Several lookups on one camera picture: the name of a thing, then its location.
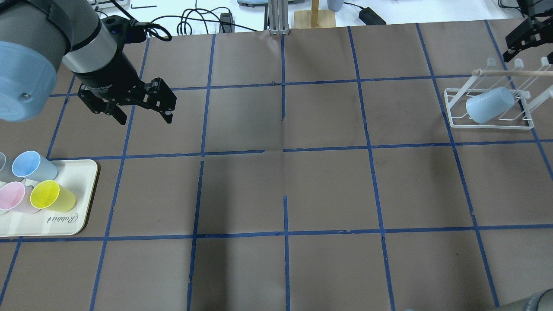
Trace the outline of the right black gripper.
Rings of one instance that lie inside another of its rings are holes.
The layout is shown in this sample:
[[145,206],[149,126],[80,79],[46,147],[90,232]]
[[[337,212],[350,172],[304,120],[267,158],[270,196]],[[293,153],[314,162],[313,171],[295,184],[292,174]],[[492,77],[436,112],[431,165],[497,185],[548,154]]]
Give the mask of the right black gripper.
[[524,20],[506,37],[504,63],[514,58],[514,52],[551,44],[553,41],[551,0],[518,0],[518,8],[525,16]]

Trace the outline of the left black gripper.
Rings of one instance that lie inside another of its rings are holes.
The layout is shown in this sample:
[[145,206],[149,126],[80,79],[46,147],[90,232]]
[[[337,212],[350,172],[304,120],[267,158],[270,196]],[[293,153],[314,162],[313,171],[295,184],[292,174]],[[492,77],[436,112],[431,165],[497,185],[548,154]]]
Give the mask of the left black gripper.
[[142,81],[121,49],[103,68],[78,73],[77,78],[81,81],[77,95],[94,114],[112,116],[125,125],[127,115],[121,107],[136,105],[158,112],[167,124],[172,124],[176,95],[160,77],[149,83]]

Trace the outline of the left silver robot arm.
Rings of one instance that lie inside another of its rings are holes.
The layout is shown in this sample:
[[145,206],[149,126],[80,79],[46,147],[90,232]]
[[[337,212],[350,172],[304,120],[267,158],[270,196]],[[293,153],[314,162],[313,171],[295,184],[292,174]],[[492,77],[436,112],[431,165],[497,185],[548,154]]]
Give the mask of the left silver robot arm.
[[158,38],[155,23],[132,16],[100,18],[85,0],[1,2],[1,113],[8,122],[39,115],[65,65],[81,81],[77,96],[93,114],[127,122],[122,106],[156,111],[172,122],[176,96],[160,77],[142,81],[123,52],[126,44]]

